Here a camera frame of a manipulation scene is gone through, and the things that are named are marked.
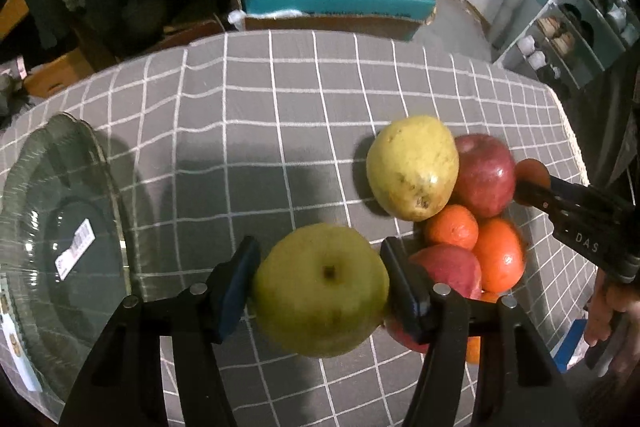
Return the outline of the right hand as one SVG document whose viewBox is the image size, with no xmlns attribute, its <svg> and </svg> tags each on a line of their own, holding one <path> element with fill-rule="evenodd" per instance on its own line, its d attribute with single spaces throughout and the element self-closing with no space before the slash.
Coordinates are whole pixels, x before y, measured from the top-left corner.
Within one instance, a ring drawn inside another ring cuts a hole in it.
<svg viewBox="0 0 640 427">
<path fill-rule="evenodd" d="M 590 347 L 610 338 L 611 320 L 615 312 L 623 313 L 627 317 L 629 327 L 610 369 L 620 377 L 627 378 L 639 363 L 639 293 L 630 285 L 611 282 L 599 269 L 584 332 L 585 342 Z"/>
</svg>

